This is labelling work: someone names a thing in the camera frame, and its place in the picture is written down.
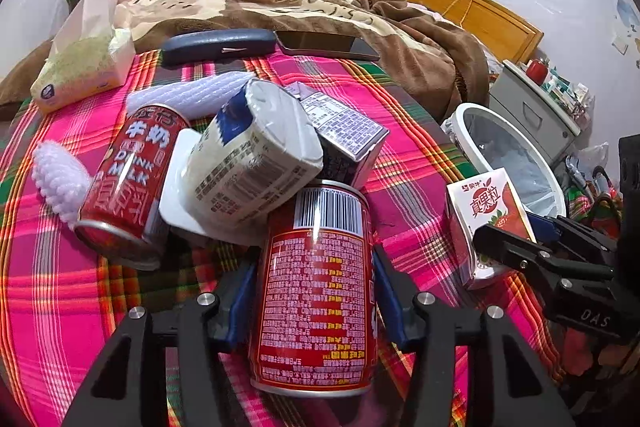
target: bottle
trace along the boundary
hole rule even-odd
[[[531,61],[529,67],[527,68],[527,76],[536,84],[542,86],[542,84],[544,84],[545,82],[546,75],[549,72],[548,64],[548,58],[546,58],[545,60],[535,58]]]

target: juice box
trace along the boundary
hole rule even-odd
[[[362,188],[389,130],[355,109],[302,82],[285,87],[300,100],[322,144],[318,178]]]
[[[504,168],[447,185],[447,196],[451,237],[466,288],[483,288],[510,272],[493,259],[476,254],[472,241],[479,227],[494,225],[536,241],[524,206]]]

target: blanket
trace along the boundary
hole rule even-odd
[[[215,288],[236,269],[242,249],[225,243],[191,248],[173,237],[160,270],[136,272],[110,264],[82,245],[51,212],[31,180],[36,144],[65,145],[94,173],[126,117],[129,92],[151,85],[195,80],[226,71],[251,71],[279,84],[304,82],[362,111],[390,133],[364,194],[375,241],[417,286],[450,305],[496,304],[537,351],[554,377],[558,352],[542,310],[521,276],[474,295],[462,288],[444,217],[446,184],[476,172],[428,113],[375,64],[313,57],[270,57],[159,66],[158,52],[134,59],[126,85],[43,116],[26,102],[0,146],[0,376],[27,417],[38,427],[58,427],[105,340],[133,306],[150,312]],[[192,123],[203,130],[206,121]],[[414,357],[403,355],[381,330],[373,390],[364,397],[290,399],[259,393],[249,383],[246,356],[221,355],[220,384],[233,416],[231,425],[339,427],[395,425],[406,397]],[[182,416],[175,353],[167,353],[170,425]],[[466,350],[456,352],[452,423],[465,419]]]
[[[118,0],[115,25],[132,30],[137,53],[175,35],[228,28],[361,37],[380,54],[383,70],[436,121],[462,102],[488,101],[488,67],[478,41],[406,0]],[[0,84],[0,103],[15,101],[5,93],[28,92],[42,52],[41,46]]]

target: bed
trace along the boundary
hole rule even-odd
[[[424,106],[437,101],[433,107],[441,118],[460,103],[458,75],[468,89],[465,96],[471,100],[479,100],[488,89],[486,61],[473,37],[445,27],[449,24],[434,22],[408,7],[405,0],[167,1],[120,0],[116,11],[119,23],[132,28],[138,51],[125,86],[46,117],[26,100],[1,150],[0,374],[6,375],[18,405],[34,425],[60,425],[82,378],[127,310],[137,305],[152,312],[170,309],[212,289],[220,274],[234,269],[244,253],[226,243],[191,247],[174,237],[169,245],[171,254],[159,271],[137,273],[109,264],[81,245],[37,194],[30,177],[34,147],[46,139],[59,141],[89,172],[95,172],[124,122],[128,92],[236,70],[251,71],[282,85],[304,82],[386,126],[390,135],[364,187],[376,240],[396,268],[409,273],[421,290],[431,291],[450,305],[500,305],[549,373],[559,378],[559,354],[540,305],[523,277],[511,277],[481,295],[472,295],[462,288],[457,274],[444,211],[445,187],[475,171]],[[357,9],[356,4],[367,6],[367,10]],[[161,6],[169,7],[165,16]],[[244,15],[247,25],[302,29],[309,26],[311,17],[318,17],[313,27],[335,28],[331,17],[314,15],[319,6],[332,14],[343,13],[338,27],[345,32],[363,35],[378,47],[381,41],[392,42],[382,51],[393,78],[380,64],[288,57],[280,52],[269,57],[188,64],[177,70],[159,64],[157,47],[162,39],[194,28],[229,26],[238,23],[244,12],[249,13]],[[377,19],[383,17],[385,24]],[[370,36],[369,26],[374,22],[382,34],[376,31]],[[435,82],[425,82],[419,96],[411,96],[408,91],[415,86],[406,82],[404,74],[412,82],[425,75]],[[202,130],[207,121],[193,124]],[[385,340],[383,332],[378,351],[373,390],[361,400],[343,401],[293,400],[259,393],[249,384],[242,354],[221,356],[226,374],[222,384],[234,425],[392,425],[406,397],[414,357],[401,354]],[[167,360],[169,421],[177,427],[180,402],[175,392],[175,353],[168,352]],[[467,370],[465,350],[459,349],[452,411],[457,426],[465,421]]]
[[[408,1],[441,13],[458,25],[463,21],[464,29],[485,44],[499,62],[526,63],[544,36],[535,26],[493,0]]]

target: wooden bed frame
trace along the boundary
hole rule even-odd
[[[455,0],[408,1],[443,13]],[[500,61],[527,62],[544,36],[535,26],[492,0],[457,0],[445,17],[460,24],[467,9],[464,29],[478,37]]]

